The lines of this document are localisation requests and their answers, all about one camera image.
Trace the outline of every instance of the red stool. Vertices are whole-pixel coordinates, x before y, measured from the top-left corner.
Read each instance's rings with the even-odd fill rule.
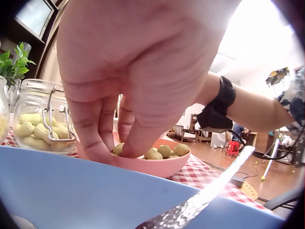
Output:
[[[229,141],[225,155],[237,156],[239,153],[239,142]]]

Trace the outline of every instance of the blue bowl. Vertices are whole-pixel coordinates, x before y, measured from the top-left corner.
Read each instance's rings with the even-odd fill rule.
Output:
[[[78,158],[0,146],[0,197],[38,229],[134,229],[199,189]],[[218,196],[186,228],[278,228],[283,219]]]

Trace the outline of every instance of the ceiling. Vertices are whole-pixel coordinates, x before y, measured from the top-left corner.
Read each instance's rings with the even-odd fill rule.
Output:
[[[273,3],[243,0],[229,23],[210,71],[238,80],[283,56],[302,52],[294,31]]]

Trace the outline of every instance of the hand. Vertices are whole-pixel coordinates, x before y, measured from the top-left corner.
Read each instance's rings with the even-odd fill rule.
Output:
[[[208,85],[205,76],[238,4],[69,2],[57,35],[58,61],[75,130],[91,160],[111,163],[119,94],[123,156],[143,155],[177,123]],[[204,96],[216,91],[208,88]]]

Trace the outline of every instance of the metal spoon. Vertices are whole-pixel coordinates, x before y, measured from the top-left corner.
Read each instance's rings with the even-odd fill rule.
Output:
[[[205,189],[171,210],[143,222],[136,229],[185,228],[221,192],[254,150],[253,146],[245,146],[232,164]]]

